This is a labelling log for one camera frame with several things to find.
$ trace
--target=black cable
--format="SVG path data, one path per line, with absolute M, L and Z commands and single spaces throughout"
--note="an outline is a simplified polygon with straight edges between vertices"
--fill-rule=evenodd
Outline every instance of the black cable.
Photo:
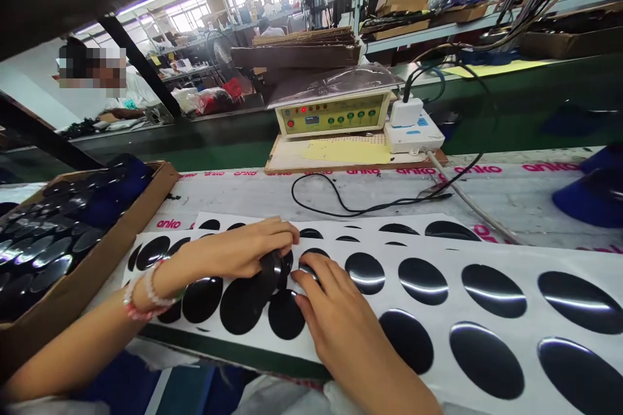
M 444 78 L 442 72 L 440 72 L 440 70 L 437 68 L 436 65 L 431 65 L 428 67 L 418 67 L 416 68 L 407 78 L 407 81 L 404 85 L 404 93 L 403 93 L 403 98 L 402 98 L 402 102 L 408 102 L 409 98 L 411 97 L 411 86 L 413 85 L 413 83 L 415 82 L 415 80 L 418 79 L 418 77 L 422 74 L 425 73 L 427 71 L 435 71 L 435 73 L 437 73 L 437 76 L 439 77 L 440 81 L 441 81 L 441 89 L 439 90 L 439 93 L 437 93 L 437 95 L 432 98 L 432 99 L 426 99 L 424 101 L 424 103 L 428 103 L 428 102 L 433 102 L 436 101 L 437 99 L 439 99 L 444 91 L 446 90 L 446 79 Z
M 480 86 L 482 86 L 482 88 L 484 89 L 485 93 L 487 94 L 487 98 L 489 100 L 489 104 L 491 105 L 491 109 L 495 113 L 495 120 L 494 120 L 494 123 L 493 123 L 493 128 L 491 130 L 491 135 L 489 136 L 489 140 L 491 140 L 493 138 L 493 136 L 495 135 L 495 133 L 496 133 L 496 131 L 498 129 L 498 125 L 500 123 L 500 114 L 499 114 L 499 111 L 498 111 L 498 106 L 495 103 L 495 101 L 493 100 L 493 96 L 491 95 L 491 91 L 489 91 L 489 88 L 487 87 L 485 82 L 482 80 L 482 78 L 479 77 L 471 68 L 467 67 L 466 65 L 462 64 L 461 62 L 448 62 L 448 63 L 456 65 L 456 66 L 460 66 L 461 68 L 466 70 L 470 75 L 472 75 L 476 79 L 476 81 L 479 83 Z M 454 182 L 456 182 L 456 180 L 461 178 L 465 172 L 469 172 L 480 161 L 480 159 L 482 158 L 483 155 L 484 155 L 484 152 L 479 153 L 474 158 L 474 160 L 467 167 L 465 167 L 465 169 L 463 169 L 454 178 L 452 178 L 451 180 L 449 180 L 446 183 L 444 183 L 441 187 L 437 188 L 433 193 L 431 193 L 430 195 L 426 196 L 425 198 L 401 198 L 401 199 L 398 199 L 398 200 L 395 200 L 395 201 L 392 201 L 392 202 L 388 202 L 388 203 L 385 203 L 385 204 L 378 204 L 376 206 L 371 206 L 371 207 L 368 207 L 366 209 L 350 209 L 350 208 L 348 208 L 344 204 L 344 201 L 342 201 L 342 198 L 341 198 L 341 196 L 339 194 L 339 191 L 337 190 L 337 187 L 333 183 L 333 181 L 331 181 L 331 179 L 329 177 L 327 177 L 325 174 L 321 174 L 321 173 L 307 174 L 307 175 L 303 175 L 301 177 L 298 177 L 292 183 L 290 194 L 291 194 L 292 199 L 294 200 L 295 203 L 297 203 L 302 208 L 309 209 L 310 211 L 313 211 L 313 212 L 316 212 L 316 213 L 319 213 L 319 214 L 325 214 L 325 215 L 333 216 L 333 217 L 341 217 L 341 218 L 357 217 L 357 216 L 360 216 L 360 215 L 363 215 L 363 214 L 366 214 L 366 213 L 380 211 L 382 209 L 387 209 L 387 208 L 390 208 L 392 206 L 409 206 L 411 204 L 418 204 L 418 203 L 424 202 L 424 201 L 430 201 L 430 200 L 433 200 L 433 199 L 439 199 L 440 196 L 437 196 L 437 195 L 439 193 L 441 193 L 442 191 L 444 191 L 446 188 L 448 188 L 450 185 L 452 185 Z M 333 188 L 333 190 L 335 191 L 335 193 L 336 193 L 337 201 L 339 202 L 339 205 L 345 211 L 347 211 L 349 213 L 352 213 L 352 214 L 330 213 L 330 212 L 327 212 L 327 211 L 323 211 L 321 209 L 315 209 L 314 207 L 306 206 L 302 202 L 300 202 L 297 199 L 296 195 L 294 194 L 294 188 L 295 188 L 296 184 L 299 181 L 303 180 L 304 178 L 310 177 L 310 176 L 321 176 L 325 180 L 327 180 L 329 182 L 329 184 L 331 185 L 331 187 Z

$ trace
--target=worker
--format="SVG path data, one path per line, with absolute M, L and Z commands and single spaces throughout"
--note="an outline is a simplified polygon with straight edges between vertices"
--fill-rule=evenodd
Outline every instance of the worker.
M 268 18 L 262 18 L 258 23 L 258 29 L 260 30 L 260 36 L 285 36 L 286 33 L 281 28 L 271 27 L 268 22 Z
M 287 254 L 299 238 L 296 227 L 273 218 L 186 243 L 173 257 L 157 263 L 155 269 L 138 276 L 138 281 L 86 313 L 26 362 L 3 387 L 2 400 L 11 404 L 8 412 L 107 414 L 102 403 L 96 406 L 53 396 L 70 394 L 88 384 L 186 285 L 205 277 L 252 277 L 261 270 L 260 258 L 273 250 Z M 319 254 L 305 254 L 300 262 L 311 267 L 322 283 L 321 287 L 302 270 L 291 275 L 306 293 L 296 295 L 295 301 L 318 358 L 335 378 L 329 383 L 330 398 L 275 379 L 278 390 L 263 385 L 261 397 L 242 403 L 236 413 L 335 414 L 338 407 L 345 413 L 354 403 L 370 415 L 440 415 L 436 398 L 393 349 L 348 273 Z
M 110 53 L 110 49 L 89 49 L 79 39 L 68 37 L 59 49 L 60 85 L 109 89 L 117 96 L 108 98 L 102 113 L 111 113 L 118 119 L 142 117 L 145 107 L 160 99 L 134 67 L 125 66 L 125 56 L 95 56 L 100 50 Z

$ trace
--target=workbench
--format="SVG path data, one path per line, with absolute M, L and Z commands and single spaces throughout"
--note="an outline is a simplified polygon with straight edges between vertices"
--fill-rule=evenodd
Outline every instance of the workbench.
M 623 112 L 609 117 L 607 125 L 584 136 L 553 136 L 544 134 L 541 127 L 566 104 L 598 112 L 619 109 L 622 58 L 617 54 L 584 58 L 484 78 L 500 109 L 500 126 L 492 137 L 489 135 L 493 120 L 482 88 L 474 80 L 451 78 L 442 99 L 429 104 L 433 119 L 445 112 L 461 114 L 457 131 L 443 145 L 444 152 L 457 155 L 480 150 L 597 146 L 617 140 Z M 435 97 L 438 91 L 436 76 L 417 86 L 417 96 L 422 99 Z M 263 167 L 278 133 L 275 112 L 257 107 L 197 119 L 190 124 L 85 137 L 72 143 L 98 160 L 108 161 L 130 151 L 142 160 L 170 161 L 178 171 L 186 172 Z M 25 182 L 50 180 L 72 170 L 34 147 L 0 153 L 0 165 Z
M 598 147 L 486 154 L 471 173 L 459 179 L 465 192 L 484 210 L 502 221 L 527 243 L 535 246 L 588 249 L 623 254 L 620 230 L 597 228 L 578 222 L 560 212 L 551 194 L 582 176 L 578 162 Z M 473 154 L 450 157 L 446 172 L 466 165 Z M 329 174 L 352 208 L 364 208 L 404 196 L 415 196 L 439 181 L 435 169 L 398 169 L 395 171 L 350 171 Z M 146 231 L 191 228 L 199 211 L 212 211 L 252 217 L 281 216 L 288 220 L 326 220 L 292 201 L 289 189 L 298 174 L 269 176 L 262 169 L 186 172 L 163 202 Z M 19 202 L 39 189 L 41 184 L 0 187 L 0 201 Z M 331 190 L 320 178 L 307 178 L 298 185 L 302 202 L 328 211 L 341 212 Z M 379 216 L 446 213 L 463 222 L 483 240 L 503 242 L 503 238 L 483 224 L 458 196 L 440 202 L 386 209 Z M 126 264 L 122 262 L 111 275 L 89 308 L 105 300 L 122 284 Z M 163 326 L 148 325 L 142 339 L 165 344 L 198 357 L 209 357 L 264 372 L 298 378 L 328 377 L 324 367 L 302 359 L 187 334 Z M 139 354 L 141 343 L 133 351 Z

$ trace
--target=wire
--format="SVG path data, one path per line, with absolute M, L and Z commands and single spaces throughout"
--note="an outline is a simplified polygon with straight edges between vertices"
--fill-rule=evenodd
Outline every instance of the wire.
M 430 159 L 430 161 L 433 163 L 433 165 L 435 165 L 435 167 L 437 168 L 437 170 L 439 171 L 440 174 L 443 174 L 444 176 L 447 177 L 446 172 L 444 172 L 443 167 L 441 166 L 441 164 L 439 163 L 439 161 L 437 160 L 437 158 L 435 157 L 435 154 L 433 154 L 432 151 L 428 151 L 426 153 L 426 155 L 428 156 L 428 158 Z M 508 230 L 504 225 L 502 225 L 501 222 L 499 222 L 498 220 L 492 218 L 489 214 L 487 214 L 485 211 L 483 211 L 480 206 L 478 204 L 476 204 L 472 198 L 470 198 L 469 196 L 467 196 L 467 194 L 465 194 L 465 192 L 463 191 L 463 188 L 461 188 L 460 185 L 452 185 L 452 189 L 455 190 L 456 194 L 459 195 L 461 197 L 461 199 L 463 201 L 465 201 L 465 203 L 472 208 L 472 210 L 478 214 L 480 216 L 480 218 L 482 220 L 484 220 L 486 223 L 488 223 L 490 226 L 492 226 L 493 228 L 495 228 L 496 230 L 498 230 L 502 235 L 504 235 L 504 237 L 506 237 L 509 241 L 511 241 L 513 244 L 526 244 L 524 241 L 522 241 L 519 237 L 517 237 L 513 232 L 511 232 L 510 230 Z
M 496 49 L 497 47 L 501 47 L 505 43 L 510 42 L 511 40 L 515 39 L 519 34 L 524 32 L 528 27 L 530 27 L 530 25 L 532 23 L 534 23 L 535 21 L 540 19 L 541 16 L 543 16 L 545 13 L 547 13 L 557 2 L 558 2 L 558 0 L 542 0 L 541 3 L 539 3 L 539 5 L 537 5 L 537 8 L 541 7 L 541 9 L 538 11 L 538 13 L 536 13 L 532 17 L 527 16 L 526 19 L 524 20 L 525 22 L 523 24 L 519 23 L 519 24 L 521 24 L 521 26 L 519 26 L 519 27 L 516 26 L 515 30 L 512 30 L 505 37 L 503 37 L 502 39 L 498 40 L 497 42 L 495 42 L 493 44 L 489 44 L 489 45 L 471 45 L 471 44 L 467 44 L 467 43 L 446 42 L 446 43 L 442 43 L 442 44 L 436 45 L 435 47 L 432 47 L 431 49 L 428 49 L 426 52 L 421 53 L 420 55 L 415 57 L 415 59 L 413 59 L 412 62 L 413 63 L 419 62 L 425 56 L 429 55 L 430 53 L 432 53 L 434 51 L 438 51 L 438 50 L 444 49 L 444 48 L 447 48 L 447 47 L 454 47 L 456 49 L 472 49 L 473 51 L 477 51 L 477 52 L 490 51 L 490 50 Z
M 491 109 L 494 111 L 495 113 L 495 119 L 494 119 L 494 123 L 493 123 L 493 128 L 491 130 L 491 135 L 489 136 L 489 139 L 492 139 L 493 136 L 495 135 L 497 129 L 498 129 L 498 125 L 500 123 L 500 114 L 498 112 L 498 106 L 496 105 L 495 101 L 493 100 L 493 96 L 491 95 L 491 91 L 489 91 L 489 88 L 487 87 L 487 85 L 485 84 L 485 82 L 482 80 L 482 78 L 480 78 L 471 68 L 467 67 L 466 65 L 462 64 L 461 62 L 449 62 L 452 63 L 456 66 L 460 66 L 461 68 L 463 68 L 464 70 L 466 70 L 468 73 L 470 73 L 475 79 L 476 81 L 480 84 L 480 86 L 482 86 L 482 88 L 484 89 L 485 93 L 487 94 L 487 100 L 489 101 L 490 105 L 491 105 Z M 331 181 L 331 179 L 329 177 L 327 177 L 325 174 L 321 174 L 321 173 L 312 173 L 312 174 L 307 174 L 307 175 L 303 175 L 301 177 L 298 177 L 293 183 L 292 183 L 292 187 L 290 189 L 290 194 L 292 196 L 292 199 L 294 200 L 295 203 L 297 203 L 299 206 L 301 206 L 302 208 L 305 209 L 309 209 L 310 211 L 319 213 L 319 214 L 324 214 L 324 215 L 328 215 L 328 216 L 332 216 L 332 217 L 341 217 L 344 219 L 347 218 L 352 218 L 352 217 L 358 217 L 360 215 L 363 214 L 367 214 L 370 212 L 375 212 L 375 211 L 380 211 L 382 209 L 387 209 L 390 208 L 392 206 L 409 206 L 412 204 L 418 204 L 424 201 L 431 201 L 433 199 L 439 199 L 440 196 L 437 196 L 439 193 L 441 193 L 442 191 L 444 191 L 447 187 L 451 186 L 454 182 L 456 182 L 456 180 L 458 180 L 459 178 L 461 178 L 463 176 L 464 172 L 469 172 L 477 163 L 478 161 L 480 161 L 480 159 L 482 158 L 482 156 L 484 155 L 484 152 L 479 153 L 474 160 L 467 165 L 467 167 L 465 167 L 465 169 L 463 169 L 459 174 L 457 174 L 454 178 L 450 179 L 449 181 L 447 181 L 446 183 L 444 183 L 441 187 L 437 188 L 433 193 L 431 193 L 430 195 L 424 197 L 424 198 L 401 198 L 392 202 L 388 202 L 385 204 L 378 204 L 376 206 L 371 206 L 371 207 L 367 207 L 365 209 L 350 209 L 349 207 L 347 207 L 344 204 L 344 201 L 342 201 L 342 198 L 339 194 L 339 191 L 337 190 L 336 185 L 333 183 L 333 181 Z M 339 202 L 339 205 L 347 212 L 351 213 L 351 214 L 338 214 L 338 213 L 330 213 L 327 211 L 323 211 L 321 209 L 315 209 L 314 207 L 310 207 L 310 206 L 306 206 L 305 204 L 303 204 L 302 202 L 300 202 L 295 193 L 295 187 L 297 185 L 297 183 L 299 183 L 301 180 L 303 180 L 304 178 L 307 177 L 311 177 L 311 176 L 320 176 L 323 177 L 327 182 L 329 182 L 329 184 L 331 185 L 331 188 L 333 188 L 333 191 L 336 193 L 337 196 L 337 201 Z
M 424 103 L 427 104 L 429 102 L 436 101 L 437 99 L 439 99 L 443 95 L 444 91 L 446 90 L 446 79 L 443 76 L 443 73 L 440 72 L 439 68 L 437 68 L 436 65 L 431 65 L 431 66 L 425 67 L 425 68 L 418 67 L 407 78 L 407 81 L 406 81 L 406 83 L 404 85 L 404 92 L 402 93 L 403 94 L 402 102 L 408 102 L 409 101 L 409 98 L 411 97 L 411 86 L 413 85 L 415 80 L 417 80 L 418 77 L 421 74 L 423 74 L 423 73 L 425 73 L 427 71 L 433 71 L 434 73 L 437 74 L 437 76 L 439 77 L 439 81 L 441 82 L 441 89 L 439 90 L 439 93 L 437 93 L 437 95 L 434 98 L 423 100 Z

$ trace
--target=white shirt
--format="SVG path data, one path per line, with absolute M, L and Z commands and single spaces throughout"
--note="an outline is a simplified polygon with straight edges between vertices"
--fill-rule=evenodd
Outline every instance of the white shirt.
M 159 100 L 142 76 L 127 71 L 125 73 L 125 96 L 109 98 L 104 109 L 143 109 L 148 103 Z
M 281 28 L 274 28 L 274 27 L 268 26 L 268 29 L 266 29 L 261 35 L 262 36 L 285 36 L 286 33 Z

